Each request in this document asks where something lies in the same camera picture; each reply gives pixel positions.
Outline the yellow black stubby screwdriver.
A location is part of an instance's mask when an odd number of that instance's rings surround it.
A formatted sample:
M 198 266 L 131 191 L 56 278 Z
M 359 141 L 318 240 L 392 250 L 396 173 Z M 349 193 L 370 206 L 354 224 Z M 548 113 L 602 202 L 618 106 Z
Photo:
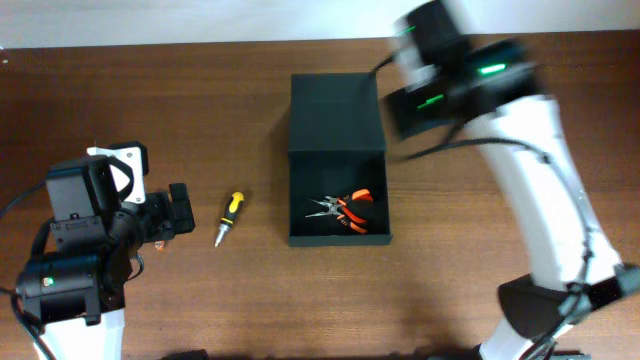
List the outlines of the yellow black stubby screwdriver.
M 220 219 L 218 234 L 214 243 L 215 247 L 218 247 L 223 242 L 225 236 L 231 231 L 243 207 L 244 200 L 245 198 L 242 192 L 234 192 L 227 201 L 223 216 Z

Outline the orange black long-nose pliers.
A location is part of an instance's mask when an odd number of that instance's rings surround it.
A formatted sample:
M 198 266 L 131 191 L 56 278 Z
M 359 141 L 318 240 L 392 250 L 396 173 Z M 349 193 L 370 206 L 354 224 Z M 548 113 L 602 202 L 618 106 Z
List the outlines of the orange black long-nose pliers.
M 372 205 L 373 196 L 369 189 L 359 189 L 352 192 L 351 194 L 339 197 L 325 195 L 323 200 L 311 199 L 311 202 L 322 206 L 323 210 L 320 212 L 308 214 L 306 215 L 306 218 L 332 216 L 340 224 L 358 234 L 368 233 L 368 230 L 366 229 L 368 221 L 365 218 L 357 215 L 350 208 L 350 206 L 356 203 Z

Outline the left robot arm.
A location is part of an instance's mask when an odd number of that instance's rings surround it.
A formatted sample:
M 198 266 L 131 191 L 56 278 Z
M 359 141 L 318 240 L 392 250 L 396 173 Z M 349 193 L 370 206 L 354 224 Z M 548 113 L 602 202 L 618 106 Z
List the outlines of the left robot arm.
M 112 182 L 46 183 L 54 216 L 16 281 L 16 304 L 44 359 L 118 359 L 125 285 L 141 274 L 146 243 L 195 228 L 183 183 L 125 202 Z

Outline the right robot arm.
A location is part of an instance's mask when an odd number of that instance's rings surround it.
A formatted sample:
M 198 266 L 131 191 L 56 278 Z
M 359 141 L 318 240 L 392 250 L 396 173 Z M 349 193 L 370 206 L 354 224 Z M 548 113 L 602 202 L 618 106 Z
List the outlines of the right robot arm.
M 460 359 L 552 359 L 560 336 L 591 313 L 636 295 L 639 268 L 603 232 L 564 139 L 556 99 L 535 85 L 386 98 L 402 137 L 451 125 L 428 154 L 476 146 L 510 203 L 530 272 L 498 288 L 503 317 Z

